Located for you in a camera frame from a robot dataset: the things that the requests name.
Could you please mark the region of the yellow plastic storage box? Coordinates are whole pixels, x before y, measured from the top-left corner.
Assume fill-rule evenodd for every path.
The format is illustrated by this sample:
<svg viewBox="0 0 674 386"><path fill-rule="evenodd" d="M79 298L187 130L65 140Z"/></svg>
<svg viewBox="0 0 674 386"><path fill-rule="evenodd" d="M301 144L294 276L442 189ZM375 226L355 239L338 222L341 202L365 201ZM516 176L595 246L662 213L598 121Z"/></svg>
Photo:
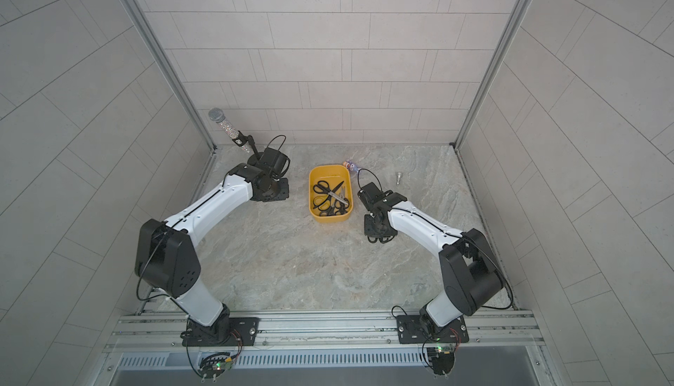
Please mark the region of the yellow plastic storage box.
<svg viewBox="0 0 674 386"><path fill-rule="evenodd" d="M354 210L350 173L342 165L316 166L309 175L309 209L323 224L349 219Z"/></svg>

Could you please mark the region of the all black scissors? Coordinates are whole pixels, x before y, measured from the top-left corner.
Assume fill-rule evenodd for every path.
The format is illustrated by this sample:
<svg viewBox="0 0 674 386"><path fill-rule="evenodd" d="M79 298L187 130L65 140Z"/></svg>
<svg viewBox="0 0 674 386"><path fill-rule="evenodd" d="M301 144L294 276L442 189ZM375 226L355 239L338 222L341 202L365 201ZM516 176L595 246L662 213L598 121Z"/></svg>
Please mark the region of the all black scissors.
<svg viewBox="0 0 674 386"><path fill-rule="evenodd" d="M312 191L317 195L330 196L343 201L345 199L344 195L339 195L343 184L344 182L338 182L334 187L332 187L328 181L319 180L312 186Z"/></svg>

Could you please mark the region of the silver blade black scissors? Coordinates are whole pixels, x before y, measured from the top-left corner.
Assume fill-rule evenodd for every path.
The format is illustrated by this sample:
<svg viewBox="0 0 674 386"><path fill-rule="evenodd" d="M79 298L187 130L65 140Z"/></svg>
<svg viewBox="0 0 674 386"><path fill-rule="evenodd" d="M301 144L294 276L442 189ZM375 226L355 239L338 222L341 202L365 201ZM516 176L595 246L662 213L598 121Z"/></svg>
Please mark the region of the silver blade black scissors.
<svg viewBox="0 0 674 386"><path fill-rule="evenodd" d="M351 208L350 201L342 196L321 195L314 198L312 207L320 217L346 215Z"/></svg>

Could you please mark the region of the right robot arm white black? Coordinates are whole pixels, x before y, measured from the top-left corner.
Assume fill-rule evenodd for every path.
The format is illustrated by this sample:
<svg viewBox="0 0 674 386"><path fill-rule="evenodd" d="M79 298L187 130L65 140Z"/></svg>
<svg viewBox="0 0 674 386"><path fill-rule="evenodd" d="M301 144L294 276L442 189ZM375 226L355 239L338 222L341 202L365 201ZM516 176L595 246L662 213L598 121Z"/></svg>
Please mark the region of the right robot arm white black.
<svg viewBox="0 0 674 386"><path fill-rule="evenodd" d="M364 232L369 242L384 244L404 233L439 259L442 292L419 310L419 328L427 339L440 340L452 323L473 315L503 289L513 296L481 231L460 231L442 224L406 197L382 191L373 182L357 195L367 210Z"/></svg>

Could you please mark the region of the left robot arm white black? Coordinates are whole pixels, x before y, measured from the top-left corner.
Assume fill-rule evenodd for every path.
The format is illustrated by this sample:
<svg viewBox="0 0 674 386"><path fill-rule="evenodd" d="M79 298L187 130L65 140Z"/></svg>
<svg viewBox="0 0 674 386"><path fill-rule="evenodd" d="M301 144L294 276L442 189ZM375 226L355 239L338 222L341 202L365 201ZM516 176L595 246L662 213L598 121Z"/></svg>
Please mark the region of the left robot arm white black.
<svg viewBox="0 0 674 386"><path fill-rule="evenodd" d="M242 163L186 209L163 221L151 218L140 228L135 275L186 313L185 347L221 346L235 337L230 310L202 280L196 246L240 205L287 199L289 166L286 157L274 164Z"/></svg>

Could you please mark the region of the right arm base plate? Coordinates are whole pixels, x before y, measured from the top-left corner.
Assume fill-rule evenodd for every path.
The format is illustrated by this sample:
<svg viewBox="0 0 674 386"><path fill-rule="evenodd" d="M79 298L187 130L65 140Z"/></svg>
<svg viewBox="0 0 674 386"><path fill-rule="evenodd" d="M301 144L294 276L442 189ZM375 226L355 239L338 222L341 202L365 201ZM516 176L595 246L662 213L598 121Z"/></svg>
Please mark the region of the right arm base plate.
<svg viewBox="0 0 674 386"><path fill-rule="evenodd" d="M447 326L435 328L431 333L424 330L426 326L420 315L395 316L400 344L465 344L470 341L463 317L451 321Z"/></svg>

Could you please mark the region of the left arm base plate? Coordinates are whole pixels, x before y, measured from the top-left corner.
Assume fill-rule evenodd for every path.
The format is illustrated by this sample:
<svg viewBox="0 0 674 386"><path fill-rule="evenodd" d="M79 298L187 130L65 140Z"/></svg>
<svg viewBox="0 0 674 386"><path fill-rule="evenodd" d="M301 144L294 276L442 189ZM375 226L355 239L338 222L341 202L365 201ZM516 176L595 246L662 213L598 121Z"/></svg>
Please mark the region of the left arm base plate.
<svg viewBox="0 0 674 386"><path fill-rule="evenodd" d="M188 319L186 329L181 333L184 347L252 347L261 319L232 318L218 319L212 326L201 326Z"/></svg>

